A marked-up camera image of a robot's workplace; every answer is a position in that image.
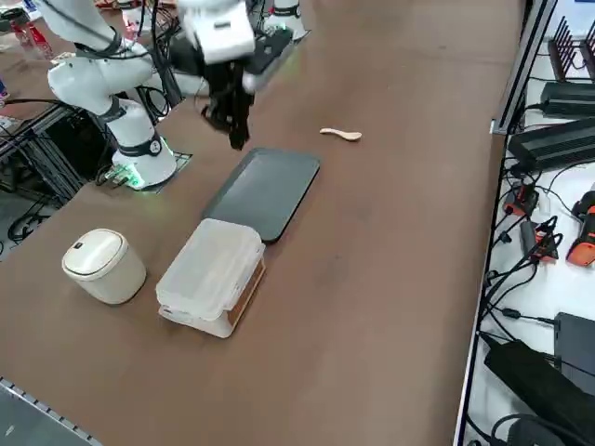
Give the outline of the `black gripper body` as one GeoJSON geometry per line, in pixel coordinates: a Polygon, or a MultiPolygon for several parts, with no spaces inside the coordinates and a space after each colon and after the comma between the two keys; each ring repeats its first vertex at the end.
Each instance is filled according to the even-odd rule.
{"type": "Polygon", "coordinates": [[[209,84],[210,104],[218,112],[247,110],[254,104],[254,95],[243,87],[243,59],[206,65],[204,78],[209,84]]]}

